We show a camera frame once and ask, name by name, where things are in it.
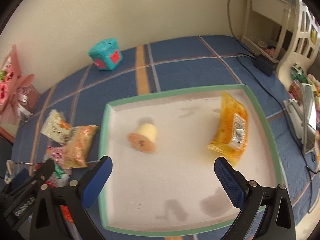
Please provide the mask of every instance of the snack bag pile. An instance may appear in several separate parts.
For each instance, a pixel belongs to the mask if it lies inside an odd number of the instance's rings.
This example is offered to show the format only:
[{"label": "snack bag pile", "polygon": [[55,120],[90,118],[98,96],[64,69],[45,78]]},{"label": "snack bag pile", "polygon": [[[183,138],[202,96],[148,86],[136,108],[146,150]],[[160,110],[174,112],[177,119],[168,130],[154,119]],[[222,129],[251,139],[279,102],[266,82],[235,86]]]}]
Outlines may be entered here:
[{"label": "snack bag pile", "polygon": [[51,148],[49,158],[54,159],[64,170],[87,167],[87,155],[97,128],[96,125],[72,128],[64,121],[63,116],[53,109],[41,133],[63,146]]}]

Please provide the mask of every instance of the white tray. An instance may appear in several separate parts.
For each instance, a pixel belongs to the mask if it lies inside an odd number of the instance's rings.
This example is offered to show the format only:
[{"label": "white tray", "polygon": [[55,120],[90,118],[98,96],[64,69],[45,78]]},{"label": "white tray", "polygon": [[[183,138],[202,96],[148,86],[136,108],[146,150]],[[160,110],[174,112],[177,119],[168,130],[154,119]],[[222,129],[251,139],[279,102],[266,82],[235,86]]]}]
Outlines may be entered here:
[{"label": "white tray", "polygon": [[[248,112],[248,145],[235,167],[261,186],[281,183],[275,144],[264,114],[246,85],[172,90],[109,103],[100,138],[100,157],[113,171],[99,196],[102,225],[141,236],[176,236],[232,223],[232,206],[216,177],[217,154],[206,150],[218,126],[221,91]],[[156,151],[131,148],[127,135],[141,123],[157,128]]]}]

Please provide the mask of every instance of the candy wrapper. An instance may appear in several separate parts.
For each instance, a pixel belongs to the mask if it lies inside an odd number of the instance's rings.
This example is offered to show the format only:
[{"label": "candy wrapper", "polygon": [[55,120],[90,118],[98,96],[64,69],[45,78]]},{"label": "candy wrapper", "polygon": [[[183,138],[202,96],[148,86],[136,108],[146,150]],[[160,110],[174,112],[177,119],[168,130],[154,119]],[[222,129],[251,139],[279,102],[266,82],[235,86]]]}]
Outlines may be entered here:
[{"label": "candy wrapper", "polygon": [[9,184],[13,179],[13,162],[11,160],[7,160],[6,162],[7,171],[4,175],[4,182]]},{"label": "candy wrapper", "polygon": [[293,80],[291,82],[289,93],[293,95],[294,99],[298,101],[299,106],[302,104],[302,91],[300,87],[300,82],[298,80]]},{"label": "candy wrapper", "polygon": [[[43,158],[43,162],[45,162],[47,159],[51,158],[53,159],[61,168],[64,167],[64,159],[67,151],[67,146],[62,147],[46,147],[46,152]],[[63,171],[68,174],[68,176],[71,176],[72,170],[71,169],[63,169]]]},{"label": "candy wrapper", "polygon": [[[40,168],[42,163],[36,165],[36,170]],[[54,172],[45,182],[50,187],[63,187],[68,184],[69,175],[55,162],[54,163]]]},{"label": "candy wrapper", "polygon": [[222,92],[218,130],[212,141],[207,144],[207,149],[222,154],[232,166],[236,166],[247,146],[247,140],[246,109],[231,95]]},{"label": "candy wrapper", "polygon": [[300,83],[306,83],[308,84],[308,79],[306,74],[303,71],[303,68],[298,66],[297,64],[293,64],[291,68],[291,79],[292,80],[298,80]]},{"label": "candy wrapper", "polygon": [[87,155],[97,128],[96,125],[86,125],[72,129],[64,160],[65,169],[87,167]]},{"label": "candy wrapper", "polygon": [[41,133],[63,145],[69,138],[71,126],[67,124],[57,110],[53,109],[45,121]]}]

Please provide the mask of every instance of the pink bag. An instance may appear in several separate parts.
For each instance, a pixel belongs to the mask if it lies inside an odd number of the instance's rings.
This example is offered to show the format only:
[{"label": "pink bag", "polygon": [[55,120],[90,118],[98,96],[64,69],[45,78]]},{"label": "pink bag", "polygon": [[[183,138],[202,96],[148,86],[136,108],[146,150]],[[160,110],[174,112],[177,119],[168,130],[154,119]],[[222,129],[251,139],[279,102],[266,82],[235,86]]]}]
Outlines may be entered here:
[{"label": "pink bag", "polygon": [[35,75],[21,76],[16,45],[12,46],[1,69],[6,70],[7,75],[0,82],[0,122],[17,124],[21,114],[31,114],[39,97],[31,86]]}]

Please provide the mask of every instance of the bed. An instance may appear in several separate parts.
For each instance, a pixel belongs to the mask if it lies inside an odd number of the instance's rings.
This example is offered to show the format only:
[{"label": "bed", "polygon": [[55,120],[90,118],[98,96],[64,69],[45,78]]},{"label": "bed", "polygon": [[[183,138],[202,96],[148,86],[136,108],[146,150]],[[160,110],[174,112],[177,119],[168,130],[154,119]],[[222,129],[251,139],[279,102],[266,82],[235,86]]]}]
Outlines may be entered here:
[{"label": "bed", "polygon": [[[276,142],[282,163],[283,182],[293,206],[295,224],[308,212],[309,202],[315,203],[319,189],[319,175],[312,174],[310,183],[304,160],[290,136],[284,111],[257,84],[236,60],[236,54],[247,53],[229,36],[194,36],[145,44],[122,52],[123,61],[112,72],[87,66],[68,76],[39,99],[34,115],[20,124],[12,151],[16,171],[32,170],[42,161],[48,138],[40,129],[52,109],[63,112],[72,125],[101,125],[105,105],[113,100],[146,93],[224,84],[246,84],[257,97]],[[241,56],[240,61],[260,83],[280,102],[289,98],[275,75],[268,77],[253,66],[253,60]],[[100,132],[95,136],[88,155],[88,168],[73,169],[72,177],[80,179],[98,161]],[[308,165],[316,170],[310,155]],[[106,239],[143,239],[142,236],[121,235],[102,228],[98,202],[88,210],[92,220]],[[262,217],[259,212],[247,235],[250,239]],[[221,239],[228,227],[197,234],[198,239]]]}]

